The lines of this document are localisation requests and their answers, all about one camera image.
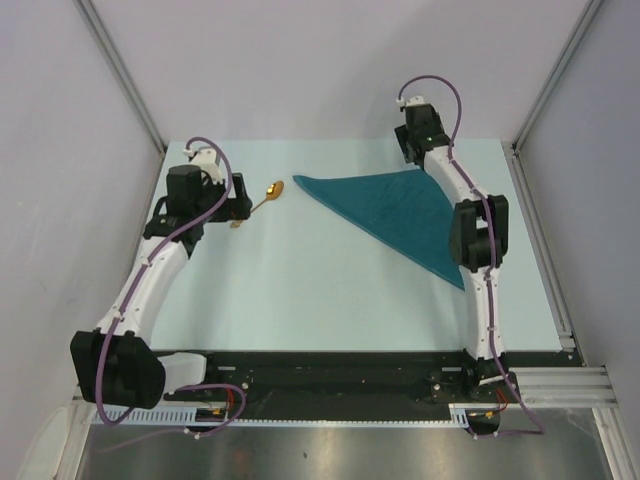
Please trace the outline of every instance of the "gray wall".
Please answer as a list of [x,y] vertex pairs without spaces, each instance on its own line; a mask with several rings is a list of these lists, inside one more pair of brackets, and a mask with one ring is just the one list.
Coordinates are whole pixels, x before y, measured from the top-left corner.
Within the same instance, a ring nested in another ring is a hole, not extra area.
[[129,267],[159,158],[73,2],[0,15],[0,478],[72,395],[69,341]]
[[[380,138],[414,75],[460,89],[464,137],[510,140],[586,0],[95,0],[173,140]],[[427,92],[447,125],[455,101]]]
[[640,445],[640,2],[607,2],[523,148],[579,340]]

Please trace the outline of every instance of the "teal towel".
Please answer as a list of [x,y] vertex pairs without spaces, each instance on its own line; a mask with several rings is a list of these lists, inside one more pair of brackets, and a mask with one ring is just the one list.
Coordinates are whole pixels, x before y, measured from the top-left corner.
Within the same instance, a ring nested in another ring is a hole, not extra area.
[[293,179],[338,215],[464,290],[449,253],[453,207],[422,170],[331,179],[294,175]]

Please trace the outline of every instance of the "tabletop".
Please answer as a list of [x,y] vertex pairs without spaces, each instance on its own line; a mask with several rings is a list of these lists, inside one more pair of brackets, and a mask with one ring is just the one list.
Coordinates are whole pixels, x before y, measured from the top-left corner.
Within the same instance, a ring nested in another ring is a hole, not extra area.
[[[439,351],[464,347],[464,292],[341,218],[292,180],[388,173],[405,165],[394,139],[221,142],[254,205],[283,180],[281,197],[240,228],[207,224],[154,327],[153,349]],[[154,203],[172,166],[171,142]],[[502,146],[461,139],[459,161],[509,200],[509,252],[499,311],[508,350],[558,351],[560,342]]]

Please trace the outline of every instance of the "spoon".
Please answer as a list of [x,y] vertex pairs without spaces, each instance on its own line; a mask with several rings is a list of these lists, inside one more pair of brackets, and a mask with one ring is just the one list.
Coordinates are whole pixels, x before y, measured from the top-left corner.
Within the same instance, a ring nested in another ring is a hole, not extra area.
[[[282,180],[278,180],[276,183],[272,183],[271,185],[269,185],[269,188],[267,188],[267,195],[264,197],[264,200],[262,200],[258,205],[253,207],[251,209],[251,213],[255,212],[258,209],[258,207],[261,207],[268,201],[275,200],[276,198],[278,198],[282,193],[282,190],[284,190],[284,182]],[[242,222],[244,222],[244,220],[234,220],[233,222],[231,222],[231,225],[229,226],[231,228],[238,228],[240,225],[242,225]]]

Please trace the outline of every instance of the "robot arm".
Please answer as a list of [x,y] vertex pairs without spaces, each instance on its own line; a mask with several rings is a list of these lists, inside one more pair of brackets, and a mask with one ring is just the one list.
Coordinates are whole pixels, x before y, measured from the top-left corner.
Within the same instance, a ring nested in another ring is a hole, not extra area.
[[[149,348],[153,325],[174,279],[204,235],[204,224],[245,220],[252,203],[240,173],[229,176],[235,198],[222,201],[227,187],[215,150],[204,148],[188,154],[189,164],[169,169],[167,195],[154,208],[132,272],[116,302],[95,330],[77,332],[71,342],[71,355],[86,401],[96,401],[96,381],[101,380],[104,403],[153,408],[164,393],[199,384],[204,378],[206,359],[202,355],[176,353],[156,357]],[[200,217],[202,221],[194,223]],[[98,375],[106,339],[110,342],[107,359]]]
[[[450,154],[450,139],[444,133],[440,116],[433,106],[417,96],[403,103],[402,109],[406,124],[396,129],[396,136],[405,160],[419,165],[431,175],[454,207],[449,250],[460,266],[467,297],[469,333],[466,351],[476,362],[477,383],[487,383],[499,378],[498,372],[493,369],[494,354],[489,338],[492,330],[495,354],[498,357],[504,354],[496,307],[500,265],[508,247],[508,202],[504,196],[489,195],[477,186],[454,160],[453,151]],[[485,218],[481,196],[491,210],[490,220],[496,244],[493,268],[489,222]]]

